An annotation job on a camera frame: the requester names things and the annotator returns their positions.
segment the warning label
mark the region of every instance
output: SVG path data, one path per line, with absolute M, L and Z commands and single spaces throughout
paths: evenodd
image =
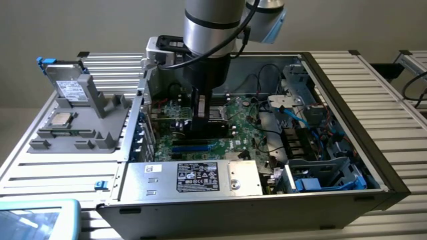
M 180 193 L 219 191 L 220 179 L 217 163 L 178 163 L 176 190 Z
M 88 98 L 85 92 L 77 81 L 56 81 L 64 97 L 69 102 L 86 102 Z

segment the barcode label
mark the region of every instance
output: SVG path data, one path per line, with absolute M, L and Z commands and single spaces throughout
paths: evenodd
M 88 97 L 80 84 L 76 81 L 56 81 L 64 97 L 69 102 L 86 102 Z

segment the white wall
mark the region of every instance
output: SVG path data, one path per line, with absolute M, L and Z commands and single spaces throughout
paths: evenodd
M 247 50 L 357 49 L 373 62 L 427 50 L 427 0 L 288 0 L 273 45 Z M 40 107 L 52 87 L 36 57 L 142 52 L 150 36 L 181 35 L 184 0 L 0 0 L 0 107 Z

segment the green circuit board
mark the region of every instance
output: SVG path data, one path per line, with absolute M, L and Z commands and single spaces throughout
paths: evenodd
M 265 161 L 269 159 L 268 153 L 260 152 L 252 145 L 252 138 L 256 144 L 259 144 L 264 138 L 264 134 L 247 121 L 253 103 L 247 107 L 241 103 L 249 100 L 244 96 L 235 97 L 223 107 L 228 125 L 233 126 L 229 129 L 229 133 L 235 132 L 232 138 L 209 139 L 209 151 L 182 152 L 180 159 L 172 159 L 170 154 L 172 142 L 180 140 L 181 135 L 173 133 L 169 126 L 176 120 L 184 121 L 185 119 L 190 119 L 190 109 L 180 107 L 173 101 L 166 102 L 161 106 L 154 104 L 150 111 L 150 121 L 156 132 L 154 162 L 236 159 L 236 155 L 248 150 L 249 158 L 256 161 L 257 169 L 264 169 L 261 172 L 269 173 L 269 167 L 264 167 Z M 265 146 L 260 145 L 259 148 L 267 151 Z

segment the monitor screen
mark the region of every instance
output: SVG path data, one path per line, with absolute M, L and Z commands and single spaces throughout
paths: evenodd
M 0 211 L 0 239 L 48 240 L 60 208 Z

